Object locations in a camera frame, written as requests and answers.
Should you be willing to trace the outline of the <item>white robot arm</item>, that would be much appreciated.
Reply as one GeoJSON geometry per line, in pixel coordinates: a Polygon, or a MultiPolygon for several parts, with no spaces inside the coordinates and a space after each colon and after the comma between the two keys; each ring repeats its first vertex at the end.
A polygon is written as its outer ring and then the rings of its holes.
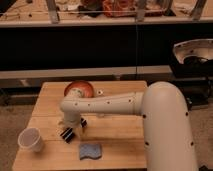
{"type": "Polygon", "coordinates": [[[199,171],[190,116],[182,92],[155,82],[143,92],[95,97],[86,82],[66,87],[60,103],[63,123],[76,128],[83,113],[136,114],[143,117],[147,171],[199,171]]]}

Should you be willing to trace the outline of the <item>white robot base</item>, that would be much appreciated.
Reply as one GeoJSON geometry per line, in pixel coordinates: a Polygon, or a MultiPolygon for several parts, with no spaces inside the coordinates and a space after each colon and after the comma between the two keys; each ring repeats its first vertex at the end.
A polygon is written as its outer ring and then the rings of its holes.
{"type": "Polygon", "coordinates": [[[202,57],[208,60],[213,59],[213,38],[193,39],[176,43],[173,46],[173,54],[180,64],[190,56],[202,57]]]}

